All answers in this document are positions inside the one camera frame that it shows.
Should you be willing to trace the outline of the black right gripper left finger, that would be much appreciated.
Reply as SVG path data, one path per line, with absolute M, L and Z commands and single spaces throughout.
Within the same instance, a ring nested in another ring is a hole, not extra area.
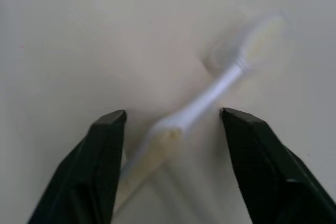
M 110 224 L 121 169 L 125 110 L 91 124 L 60 162 L 27 224 Z

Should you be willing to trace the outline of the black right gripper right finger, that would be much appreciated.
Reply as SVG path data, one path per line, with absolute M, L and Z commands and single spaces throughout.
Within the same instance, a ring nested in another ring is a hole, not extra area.
M 336 224 L 336 203 L 267 122 L 231 108 L 221 120 L 253 224 Z

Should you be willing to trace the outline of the white toothbrush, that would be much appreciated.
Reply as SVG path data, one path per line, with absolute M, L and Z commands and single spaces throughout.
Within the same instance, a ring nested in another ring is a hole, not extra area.
M 215 80 L 187 105 L 158 120 L 147 131 L 134 156 L 121 169 L 114 212 L 179 149 L 191 128 L 247 72 L 263 48 L 283 32 L 285 23 L 280 12 L 260 16 L 245 22 L 216 45 L 207 59 Z

